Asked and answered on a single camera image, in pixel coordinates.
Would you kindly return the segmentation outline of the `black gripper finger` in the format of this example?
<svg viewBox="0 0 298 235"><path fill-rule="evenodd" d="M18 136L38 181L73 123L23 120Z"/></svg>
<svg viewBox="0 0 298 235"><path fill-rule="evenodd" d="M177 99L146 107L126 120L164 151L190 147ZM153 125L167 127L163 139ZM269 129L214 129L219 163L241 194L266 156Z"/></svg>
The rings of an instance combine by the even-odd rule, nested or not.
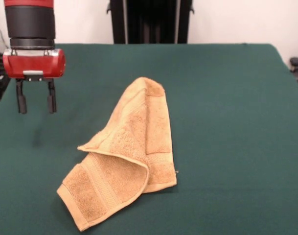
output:
<svg viewBox="0 0 298 235"><path fill-rule="evenodd" d="M47 85L48 85L48 91L49 91L49 94L47 97L48 110L50 114L53 114L57 112L54 80L49 79L47 81Z"/></svg>
<svg viewBox="0 0 298 235"><path fill-rule="evenodd" d="M16 80L16 97L20 114L27 113L26 98L23 94L23 80Z"/></svg>

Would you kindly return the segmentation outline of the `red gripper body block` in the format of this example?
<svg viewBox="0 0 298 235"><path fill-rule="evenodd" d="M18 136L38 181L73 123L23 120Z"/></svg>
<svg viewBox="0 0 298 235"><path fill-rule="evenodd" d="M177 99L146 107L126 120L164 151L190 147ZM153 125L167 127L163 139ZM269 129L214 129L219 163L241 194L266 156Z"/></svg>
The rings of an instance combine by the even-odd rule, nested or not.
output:
<svg viewBox="0 0 298 235"><path fill-rule="evenodd" d="M15 79L24 79L29 75L59 78L64 74L66 67L66 57L62 49L7 49L2 59L7 75Z"/></svg>

